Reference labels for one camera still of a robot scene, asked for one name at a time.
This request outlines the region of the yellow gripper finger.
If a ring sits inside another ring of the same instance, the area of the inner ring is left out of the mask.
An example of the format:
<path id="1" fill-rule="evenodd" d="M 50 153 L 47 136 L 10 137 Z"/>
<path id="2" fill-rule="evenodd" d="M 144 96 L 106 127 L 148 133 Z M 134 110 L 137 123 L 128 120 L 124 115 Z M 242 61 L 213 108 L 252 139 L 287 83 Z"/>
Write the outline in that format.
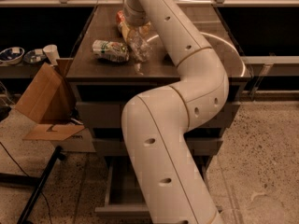
<path id="1" fill-rule="evenodd" d="M 127 44 L 131 44 L 133 42 L 134 29 L 128 25 L 125 21 L 121 25 L 121 33 Z"/>

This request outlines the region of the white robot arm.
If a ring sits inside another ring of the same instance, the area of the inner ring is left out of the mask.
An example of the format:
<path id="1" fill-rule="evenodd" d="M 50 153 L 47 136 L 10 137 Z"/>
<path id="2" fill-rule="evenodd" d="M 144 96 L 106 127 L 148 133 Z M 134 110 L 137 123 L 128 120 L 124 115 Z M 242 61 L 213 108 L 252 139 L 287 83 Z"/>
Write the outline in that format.
<path id="1" fill-rule="evenodd" d="M 180 80 L 124 107 L 124 142 L 153 224 L 224 224 L 184 134 L 223 108 L 229 81 L 216 51 L 173 0 L 125 0 L 125 18 L 151 21 Z"/>

